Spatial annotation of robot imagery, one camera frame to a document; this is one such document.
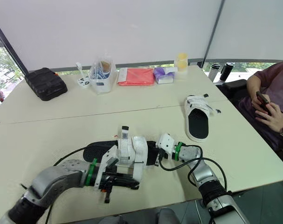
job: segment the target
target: black zipper case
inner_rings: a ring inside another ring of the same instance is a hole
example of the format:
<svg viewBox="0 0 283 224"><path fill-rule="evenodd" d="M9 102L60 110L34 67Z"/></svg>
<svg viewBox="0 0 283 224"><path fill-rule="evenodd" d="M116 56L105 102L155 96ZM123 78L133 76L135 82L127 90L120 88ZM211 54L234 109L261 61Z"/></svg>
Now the black zipper case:
<svg viewBox="0 0 283 224"><path fill-rule="evenodd" d="M25 81L35 94L44 101L51 100L68 91L65 82L48 68L26 74Z"/></svg>

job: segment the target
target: white table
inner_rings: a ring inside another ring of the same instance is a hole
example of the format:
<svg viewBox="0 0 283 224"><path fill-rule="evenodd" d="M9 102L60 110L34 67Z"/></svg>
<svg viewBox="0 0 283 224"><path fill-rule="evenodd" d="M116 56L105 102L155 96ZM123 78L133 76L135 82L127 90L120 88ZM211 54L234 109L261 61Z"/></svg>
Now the white table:
<svg viewBox="0 0 283 224"><path fill-rule="evenodd" d="M239 191L283 180L283 163L242 115L227 101L211 102L221 114L211 116L210 134L198 143L205 157L216 160L228 179L228 190ZM0 217L13 206L32 179L67 153L91 142L114 140L122 125L132 135L157 140L169 133L176 140L196 144L185 134L182 106L132 112L89 115L75 118L0 125ZM82 159L78 153L71 158ZM165 166L174 162L163 161ZM212 164L221 181L220 171ZM110 204L92 187L69 189L56 201L52 223L65 223L165 206L199 198L198 190L187 180L188 168L166 172L147 169L139 190L114 187Z"/></svg>
<svg viewBox="0 0 283 224"><path fill-rule="evenodd" d="M104 113L163 108L183 105L188 95L209 94L209 102L225 100L198 66L189 67L187 79L173 84L153 86L117 86L108 94L97 96L91 89L78 86L80 76L61 76L68 92L50 101L40 100L25 80L0 106L0 124L60 119Z"/></svg>

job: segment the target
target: white slipper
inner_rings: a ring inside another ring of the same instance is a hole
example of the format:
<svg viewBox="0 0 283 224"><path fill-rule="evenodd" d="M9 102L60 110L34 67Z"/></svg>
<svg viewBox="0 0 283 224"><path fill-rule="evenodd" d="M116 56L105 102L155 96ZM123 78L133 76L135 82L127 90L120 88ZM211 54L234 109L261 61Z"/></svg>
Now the white slipper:
<svg viewBox="0 0 283 224"><path fill-rule="evenodd" d="M185 99L186 133L189 139L203 142L208 136L208 118L210 112L221 113L210 107L203 96L188 96Z"/></svg>

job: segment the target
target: green ring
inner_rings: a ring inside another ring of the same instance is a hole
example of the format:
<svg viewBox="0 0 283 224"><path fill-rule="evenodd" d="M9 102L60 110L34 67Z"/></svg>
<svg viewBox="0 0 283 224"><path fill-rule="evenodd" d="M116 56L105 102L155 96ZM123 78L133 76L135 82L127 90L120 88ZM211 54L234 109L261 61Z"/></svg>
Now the green ring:
<svg viewBox="0 0 283 224"><path fill-rule="evenodd" d="M174 155L174 160L179 161L179 152L180 152L180 147L182 146L183 142L179 142L179 144L175 147L175 155Z"/></svg>
<svg viewBox="0 0 283 224"><path fill-rule="evenodd" d="M86 186L89 186L90 185L90 181L91 181L91 178L93 176L93 172L94 172L94 167L96 166L97 164L97 159L94 158L92 164L90 165L90 170L89 170L89 173L87 175L87 178L86 178L86 181L85 181L85 185Z"/></svg>

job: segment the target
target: red bag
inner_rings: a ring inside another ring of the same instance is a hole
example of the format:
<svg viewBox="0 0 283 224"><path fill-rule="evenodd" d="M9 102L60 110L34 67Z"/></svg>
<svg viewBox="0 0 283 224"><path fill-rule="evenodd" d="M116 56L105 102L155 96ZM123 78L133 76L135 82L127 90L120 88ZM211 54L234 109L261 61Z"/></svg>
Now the red bag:
<svg viewBox="0 0 283 224"><path fill-rule="evenodd" d="M153 85L153 69L121 68L117 80L118 85Z"/></svg>

